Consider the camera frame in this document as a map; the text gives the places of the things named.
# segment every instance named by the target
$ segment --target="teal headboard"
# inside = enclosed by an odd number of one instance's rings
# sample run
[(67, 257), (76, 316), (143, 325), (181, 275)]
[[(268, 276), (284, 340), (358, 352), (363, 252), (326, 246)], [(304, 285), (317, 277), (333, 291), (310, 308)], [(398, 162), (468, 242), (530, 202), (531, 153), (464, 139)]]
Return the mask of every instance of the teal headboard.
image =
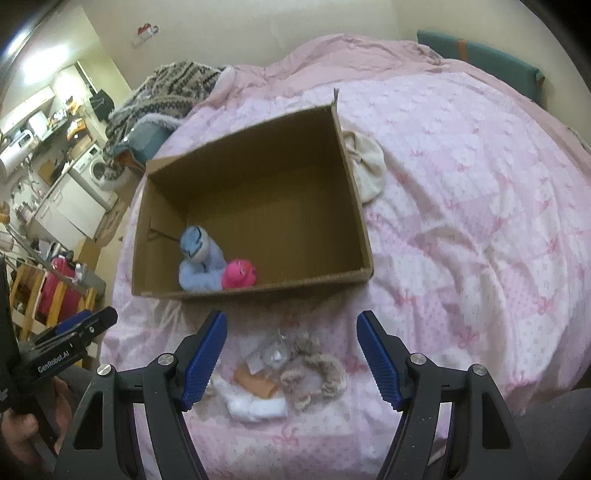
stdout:
[(466, 61), (494, 75), (540, 105), (545, 77), (539, 68), (488, 45), (445, 33), (419, 30), (417, 40), (444, 58)]

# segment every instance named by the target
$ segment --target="plush toy head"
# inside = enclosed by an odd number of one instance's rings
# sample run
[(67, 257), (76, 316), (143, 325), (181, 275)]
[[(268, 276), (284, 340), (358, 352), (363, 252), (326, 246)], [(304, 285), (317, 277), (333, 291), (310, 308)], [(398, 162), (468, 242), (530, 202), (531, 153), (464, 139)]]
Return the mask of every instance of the plush toy head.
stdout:
[(222, 288), (244, 288), (256, 285), (256, 268), (248, 260), (232, 260), (222, 275)]
[(190, 226), (181, 237), (181, 250), (192, 264), (205, 263), (209, 258), (209, 235), (205, 228)]

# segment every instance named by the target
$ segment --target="pink bedspread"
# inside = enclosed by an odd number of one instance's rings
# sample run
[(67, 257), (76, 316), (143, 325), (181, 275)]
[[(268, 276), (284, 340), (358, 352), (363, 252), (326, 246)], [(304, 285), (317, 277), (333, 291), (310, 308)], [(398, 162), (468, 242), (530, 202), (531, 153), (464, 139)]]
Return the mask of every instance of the pink bedspread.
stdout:
[[(213, 479), (375, 477), (400, 416), (381, 400), (356, 340), (365, 309), (411, 352), (448, 367), (486, 365), (515, 412), (569, 389), (589, 364), (591, 159), (550, 115), (467, 64), (412, 42), (323, 37), (267, 68), (228, 70), (159, 156), (330, 102), (334, 86), (343, 123), (374, 137), (388, 166), (385, 191), (365, 208), (375, 260), (367, 285), (267, 305), (265, 316), (255, 301), (133, 298), (141, 187), (131, 207), (113, 293), (120, 320), (103, 362), (146, 365), (219, 308), (230, 321), (226, 376), (277, 326), (320, 336), (349, 374), (342, 398), (285, 422), (240, 424), (219, 398), (196, 405), (186, 420)], [(145, 423), (138, 430), (157, 477)]]

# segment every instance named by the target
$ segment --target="human hand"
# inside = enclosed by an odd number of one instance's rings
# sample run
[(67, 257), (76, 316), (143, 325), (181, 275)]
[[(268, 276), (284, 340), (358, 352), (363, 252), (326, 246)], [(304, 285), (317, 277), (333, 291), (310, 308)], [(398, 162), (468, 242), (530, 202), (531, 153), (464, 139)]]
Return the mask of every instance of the human hand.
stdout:
[[(66, 399), (67, 384), (59, 378), (53, 379), (56, 389), (56, 423), (60, 436), (56, 441), (56, 453), (60, 453), (66, 432), (72, 420), (72, 409)], [(29, 441), (39, 431), (37, 419), (29, 415), (18, 415), (10, 408), (2, 416), (2, 436), (10, 452), (21, 462), (41, 468), (43, 461)]]

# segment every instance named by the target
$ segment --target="washing machine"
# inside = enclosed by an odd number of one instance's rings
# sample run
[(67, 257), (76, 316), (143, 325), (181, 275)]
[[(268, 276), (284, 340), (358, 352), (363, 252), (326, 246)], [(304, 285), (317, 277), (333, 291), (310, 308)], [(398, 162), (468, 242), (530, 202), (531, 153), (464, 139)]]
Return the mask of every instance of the washing machine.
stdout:
[(105, 182), (105, 168), (101, 149), (93, 143), (72, 165), (69, 173), (108, 212), (118, 197), (115, 192), (100, 189)]

